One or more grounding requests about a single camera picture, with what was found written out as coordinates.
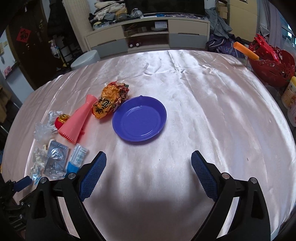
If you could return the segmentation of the blue-capped small bottle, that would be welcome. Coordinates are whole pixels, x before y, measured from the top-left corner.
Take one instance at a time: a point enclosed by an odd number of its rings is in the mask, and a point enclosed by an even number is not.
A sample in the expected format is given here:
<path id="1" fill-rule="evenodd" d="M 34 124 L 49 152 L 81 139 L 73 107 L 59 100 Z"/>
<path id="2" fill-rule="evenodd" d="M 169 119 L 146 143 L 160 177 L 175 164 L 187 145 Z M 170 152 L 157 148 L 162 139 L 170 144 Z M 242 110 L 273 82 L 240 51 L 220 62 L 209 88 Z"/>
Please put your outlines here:
<path id="1" fill-rule="evenodd" d="M 88 149 L 80 144 L 76 144 L 70 160 L 67 164 L 66 174 L 77 173 L 81 168 L 87 153 Z"/>

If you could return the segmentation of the silver blister pack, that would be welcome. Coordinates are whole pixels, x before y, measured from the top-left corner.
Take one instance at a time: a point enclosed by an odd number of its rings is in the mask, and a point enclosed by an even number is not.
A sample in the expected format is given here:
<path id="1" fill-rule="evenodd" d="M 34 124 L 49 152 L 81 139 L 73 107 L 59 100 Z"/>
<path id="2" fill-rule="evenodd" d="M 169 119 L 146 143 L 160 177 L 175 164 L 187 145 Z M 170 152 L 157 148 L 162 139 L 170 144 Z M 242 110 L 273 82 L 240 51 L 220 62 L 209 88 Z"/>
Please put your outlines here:
<path id="1" fill-rule="evenodd" d="M 66 175 L 66 162 L 69 148 L 57 141 L 52 141 L 49 145 L 44 175 L 50 179 L 62 179 Z"/>

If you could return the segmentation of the clear crumpled plastic bag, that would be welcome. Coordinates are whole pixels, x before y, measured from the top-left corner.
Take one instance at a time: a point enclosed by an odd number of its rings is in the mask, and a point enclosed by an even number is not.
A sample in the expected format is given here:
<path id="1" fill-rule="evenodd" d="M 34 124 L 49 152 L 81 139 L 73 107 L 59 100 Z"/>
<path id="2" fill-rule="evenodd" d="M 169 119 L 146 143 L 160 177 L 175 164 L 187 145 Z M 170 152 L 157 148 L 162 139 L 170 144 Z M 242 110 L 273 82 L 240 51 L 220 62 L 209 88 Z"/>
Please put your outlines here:
<path id="1" fill-rule="evenodd" d="M 49 111 L 45 123 L 35 124 L 34 139 L 40 144 L 45 145 L 53 138 L 58 133 L 58 129 L 55 127 L 55 120 L 62 114 L 62 111 Z"/>

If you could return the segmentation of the pink plastic cone horn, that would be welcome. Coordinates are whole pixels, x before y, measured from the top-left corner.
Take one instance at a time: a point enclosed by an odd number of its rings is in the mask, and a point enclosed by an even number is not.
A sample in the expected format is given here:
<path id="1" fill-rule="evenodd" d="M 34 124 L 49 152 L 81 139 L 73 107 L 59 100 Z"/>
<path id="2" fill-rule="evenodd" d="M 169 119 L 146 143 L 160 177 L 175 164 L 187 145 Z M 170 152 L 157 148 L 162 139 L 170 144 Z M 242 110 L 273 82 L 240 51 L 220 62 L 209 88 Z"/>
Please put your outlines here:
<path id="1" fill-rule="evenodd" d="M 58 133 L 68 142 L 76 144 L 86 118 L 96 101 L 95 96 L 88 94 L 85 103 L 59 128 Z"/>

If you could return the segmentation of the red round ornament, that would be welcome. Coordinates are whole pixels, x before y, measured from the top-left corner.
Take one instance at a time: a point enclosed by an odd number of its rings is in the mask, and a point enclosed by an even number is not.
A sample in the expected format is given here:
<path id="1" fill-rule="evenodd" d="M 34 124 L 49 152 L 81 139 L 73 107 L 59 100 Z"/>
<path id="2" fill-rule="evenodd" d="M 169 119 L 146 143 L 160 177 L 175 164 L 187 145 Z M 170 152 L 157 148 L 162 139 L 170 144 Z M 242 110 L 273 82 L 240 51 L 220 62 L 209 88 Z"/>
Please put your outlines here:
<path id="1" fill-rule="evenodd" d="M 60 114 L 60 115 L 56 118 L 56 120 L 55 120 L 55 123 L 54 123 L 55 128 L 59 130 L 59 129 L 62 127 L 62 125 L 63 125 L 64 123 L 66 123 L 66 121 L 67 121 L 69 118 L 70 118 L 70 116 L 67 115 L 67 114 Z"/>

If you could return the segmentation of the pink label white bottle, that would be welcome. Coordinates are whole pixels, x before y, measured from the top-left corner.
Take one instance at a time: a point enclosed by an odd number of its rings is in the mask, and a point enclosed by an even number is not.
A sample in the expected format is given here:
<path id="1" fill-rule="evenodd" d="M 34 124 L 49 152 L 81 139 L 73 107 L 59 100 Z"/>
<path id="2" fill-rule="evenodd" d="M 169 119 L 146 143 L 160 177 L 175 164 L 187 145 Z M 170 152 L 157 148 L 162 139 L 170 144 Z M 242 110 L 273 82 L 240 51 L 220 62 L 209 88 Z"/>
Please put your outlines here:
<path id="1" fill-rule="evenodd" d="M 287 112 L 288 119 L 292 126 L 296 127 L 296 105 L 292 105 Z"/>

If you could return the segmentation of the crumpled orange snack wrapper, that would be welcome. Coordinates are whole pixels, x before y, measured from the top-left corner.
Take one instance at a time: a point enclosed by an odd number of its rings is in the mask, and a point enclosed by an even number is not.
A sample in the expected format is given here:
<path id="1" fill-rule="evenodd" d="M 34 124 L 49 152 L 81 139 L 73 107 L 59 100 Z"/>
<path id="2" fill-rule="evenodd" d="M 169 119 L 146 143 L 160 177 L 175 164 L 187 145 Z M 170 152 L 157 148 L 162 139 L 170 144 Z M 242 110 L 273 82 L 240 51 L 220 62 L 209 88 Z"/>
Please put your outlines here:
<path id="1" fill-rule="evenodd" d="M 116 109 L 128 98 L 129 85 L 111 82 L 103 88 L 101 95 L 93 104 L 92 114 L 102 119 Z"/>

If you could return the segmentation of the yellow-capped white bottle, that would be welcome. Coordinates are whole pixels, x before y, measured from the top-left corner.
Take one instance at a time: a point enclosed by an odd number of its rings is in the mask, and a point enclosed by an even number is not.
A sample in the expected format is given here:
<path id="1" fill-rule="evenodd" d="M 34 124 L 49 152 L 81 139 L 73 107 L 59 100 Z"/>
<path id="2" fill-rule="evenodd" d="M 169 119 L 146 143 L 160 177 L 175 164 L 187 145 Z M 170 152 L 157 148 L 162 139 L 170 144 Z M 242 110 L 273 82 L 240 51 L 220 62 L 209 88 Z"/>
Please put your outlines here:
<path id="1" fill-rule="evenodd" d="M 281 101 L 283 103 L 283 105 L 285 106 L 285 108 L 289 108 L 290 104 L 292 102 L 293 99 L 295 99 L 295 84 L 296 84 L 296 77 L 293 76 L 286 88 L 286 90 L 284 91 L 283 95 L 281 96 Z"/>

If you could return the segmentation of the white round stool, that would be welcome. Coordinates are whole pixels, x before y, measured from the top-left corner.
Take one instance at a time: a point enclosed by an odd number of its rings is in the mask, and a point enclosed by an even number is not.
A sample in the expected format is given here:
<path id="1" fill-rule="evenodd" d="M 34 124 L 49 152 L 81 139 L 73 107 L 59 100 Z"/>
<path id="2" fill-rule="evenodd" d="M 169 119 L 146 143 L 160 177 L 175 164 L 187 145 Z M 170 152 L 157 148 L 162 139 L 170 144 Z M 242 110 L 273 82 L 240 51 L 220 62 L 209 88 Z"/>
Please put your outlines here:
<path id="1" fill-rule="evenodd" d="M 100 61 L 100 56 L 97 50 L 91 50 L 84 54 L 82 54 L 80 57 L 78 57 L 72 64 L 71 69 L 77 70 L 79 68 L 88 66 L 90 64 L 96 63 Z"/>

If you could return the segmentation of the red plastic basket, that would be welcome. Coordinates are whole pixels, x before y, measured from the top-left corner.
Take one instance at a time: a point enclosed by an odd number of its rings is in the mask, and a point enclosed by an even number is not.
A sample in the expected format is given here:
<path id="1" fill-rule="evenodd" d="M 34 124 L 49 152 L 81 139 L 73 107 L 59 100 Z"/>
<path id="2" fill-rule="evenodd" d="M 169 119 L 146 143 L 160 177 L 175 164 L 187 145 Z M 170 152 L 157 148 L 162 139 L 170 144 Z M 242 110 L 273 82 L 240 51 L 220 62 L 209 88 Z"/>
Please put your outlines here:
<path id="1" fill-rule="evenodd" d="M 295 59 L 288 51 L 273 47 L 259 34 L 254 37 L 249 49 L 259 56 L 258 60 L 249 59 L 249 62 L 261 80 L 275 88 L 288 85 L 295 74 Z"/>

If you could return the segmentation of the grey draped clothing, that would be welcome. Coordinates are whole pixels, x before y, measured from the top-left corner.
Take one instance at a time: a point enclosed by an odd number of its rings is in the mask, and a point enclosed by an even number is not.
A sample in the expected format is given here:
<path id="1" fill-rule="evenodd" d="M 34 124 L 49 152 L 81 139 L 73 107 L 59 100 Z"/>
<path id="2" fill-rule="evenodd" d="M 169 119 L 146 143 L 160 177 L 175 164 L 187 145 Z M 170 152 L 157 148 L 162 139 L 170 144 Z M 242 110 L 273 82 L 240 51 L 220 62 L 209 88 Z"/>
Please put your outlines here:
<path id="1" fill-rule="evenodd" d="M 210 36 L 206 43 L 207 50 L 239 57 L 239 52 L 233 47 L 236 37 L 230 33 L 232 28 L 219 16 L 216 8 L 205 9 L 205 13 L 210 21 Z"/>

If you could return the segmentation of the pile of folded clothes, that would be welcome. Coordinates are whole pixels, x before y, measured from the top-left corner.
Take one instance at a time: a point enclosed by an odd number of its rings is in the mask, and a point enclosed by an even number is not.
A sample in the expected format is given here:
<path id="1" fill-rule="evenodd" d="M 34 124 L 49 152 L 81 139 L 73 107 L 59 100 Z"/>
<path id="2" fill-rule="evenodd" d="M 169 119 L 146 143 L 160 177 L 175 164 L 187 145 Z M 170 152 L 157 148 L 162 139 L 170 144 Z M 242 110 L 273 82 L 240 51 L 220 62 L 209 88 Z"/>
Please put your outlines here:
<path id="1" fill-rule="evenodd" d="M 94 13 L 90 13 L 88 17 L 93 30 L 144 16 L 137 8 L 133 9 L 131 13 L 128 13 L 125 1 L 96 1 L 94 7 Z"/>

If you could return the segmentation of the beige tv cabinet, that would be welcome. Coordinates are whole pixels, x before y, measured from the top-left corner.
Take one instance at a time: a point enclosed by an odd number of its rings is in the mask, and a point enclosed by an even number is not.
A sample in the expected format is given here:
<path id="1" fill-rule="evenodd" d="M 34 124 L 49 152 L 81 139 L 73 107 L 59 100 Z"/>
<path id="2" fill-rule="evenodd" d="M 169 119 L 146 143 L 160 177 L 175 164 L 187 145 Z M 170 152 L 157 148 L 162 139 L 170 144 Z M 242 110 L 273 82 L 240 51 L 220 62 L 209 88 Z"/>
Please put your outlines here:
<path id="1" fill-rule="evenodd" d="M 158 50 L 204 50 L 209 35 L 206 19 L 149 16 L 101 27 L 88 33 L 85 41 L 89 51 L 106 59 Z"/>

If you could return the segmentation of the yellow wooden wardrobe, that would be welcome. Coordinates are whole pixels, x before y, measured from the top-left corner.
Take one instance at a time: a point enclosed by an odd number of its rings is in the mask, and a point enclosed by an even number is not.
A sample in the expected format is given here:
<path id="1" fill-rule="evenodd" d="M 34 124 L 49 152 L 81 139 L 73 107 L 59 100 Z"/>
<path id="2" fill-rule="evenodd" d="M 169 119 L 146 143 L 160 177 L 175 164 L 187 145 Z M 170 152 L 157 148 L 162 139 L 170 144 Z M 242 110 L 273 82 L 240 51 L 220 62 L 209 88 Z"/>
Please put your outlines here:
<path id="1" fill-rule="evenodd" d="M 249 42 L 253 41 L 258 30 L 259 9 L 256 0 L 228 1 L 228 20 L 231 33 Z"/>

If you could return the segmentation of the black television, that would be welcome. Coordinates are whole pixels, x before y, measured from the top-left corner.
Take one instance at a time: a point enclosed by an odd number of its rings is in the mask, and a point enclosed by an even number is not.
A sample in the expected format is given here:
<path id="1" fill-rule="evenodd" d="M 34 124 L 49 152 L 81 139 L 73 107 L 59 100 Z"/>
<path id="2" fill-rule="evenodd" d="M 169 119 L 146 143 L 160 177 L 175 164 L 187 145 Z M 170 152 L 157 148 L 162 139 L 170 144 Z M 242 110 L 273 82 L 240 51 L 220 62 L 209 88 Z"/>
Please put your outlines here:
<path id="1" fill-rule="evenodd" d="M 205 15 L 205 3 L 200 0 L 128 0 L 125 6 L 130 13 L 139 9 L 143 14 L 182 13 Z"/>

